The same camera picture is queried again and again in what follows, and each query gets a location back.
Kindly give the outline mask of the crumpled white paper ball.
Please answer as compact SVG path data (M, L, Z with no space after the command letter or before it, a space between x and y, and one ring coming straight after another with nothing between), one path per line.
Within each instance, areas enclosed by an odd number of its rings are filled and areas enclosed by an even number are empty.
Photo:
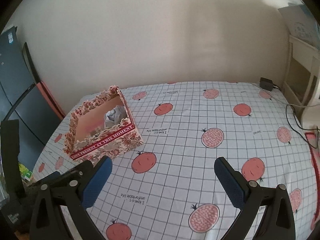
M124 106L116 105L114 109L104 115L104 129L112 128L114 125L121 123L121 120L127 118Z

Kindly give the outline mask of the black power adapter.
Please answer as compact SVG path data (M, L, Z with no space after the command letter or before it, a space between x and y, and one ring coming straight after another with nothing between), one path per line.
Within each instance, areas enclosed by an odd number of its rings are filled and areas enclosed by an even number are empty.
M261 77L259 82L259 87L264 90L272 91L274 89L274 83L270 79Z

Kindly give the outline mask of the floral cardboard box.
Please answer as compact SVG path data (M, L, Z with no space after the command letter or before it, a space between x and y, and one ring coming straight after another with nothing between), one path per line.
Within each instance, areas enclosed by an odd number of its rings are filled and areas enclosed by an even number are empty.
M112 128L104 129L104 115L116 105L124 106L127 118ZM73 161L96 163L103 156L113 159L143 143L123 93L119 87L111 86L70 112L63 151Z

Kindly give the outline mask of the pomegranate grid tablecloth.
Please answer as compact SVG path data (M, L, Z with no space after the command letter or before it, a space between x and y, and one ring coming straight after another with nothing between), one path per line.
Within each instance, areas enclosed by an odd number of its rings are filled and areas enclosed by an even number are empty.
M214 172L224 157L261 186L295 199L296 239L315 227L317 181L308 144L279 90L244 82L178 82L125 88L143 144L115 154L87 209L116 239L220 239L239 213Z

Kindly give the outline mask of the dark blue refrigerator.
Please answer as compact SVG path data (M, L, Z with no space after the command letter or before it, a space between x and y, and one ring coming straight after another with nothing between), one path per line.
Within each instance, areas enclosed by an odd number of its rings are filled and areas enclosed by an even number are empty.
M1 120L18 120L18 161L33 170L61 120L40 92L11 27L1 34Z

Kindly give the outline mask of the white wooden shelf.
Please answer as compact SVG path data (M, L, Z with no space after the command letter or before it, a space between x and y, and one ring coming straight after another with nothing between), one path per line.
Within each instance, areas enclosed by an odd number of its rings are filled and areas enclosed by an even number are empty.
M283 94L303 128L319 127L319 23L304 4L278 11L290 34Z

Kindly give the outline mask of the pink folded board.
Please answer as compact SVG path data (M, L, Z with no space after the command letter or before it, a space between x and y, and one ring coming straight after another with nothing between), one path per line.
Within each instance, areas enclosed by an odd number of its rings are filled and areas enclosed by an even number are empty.
M60 120L63 120L65 118L65 113L52 96L46 84L43 81L40 81L36 84L36 87L39 89L40 93L42 94L48 105L51 107L51 109L54 111L54 113L58 116L58 118Z

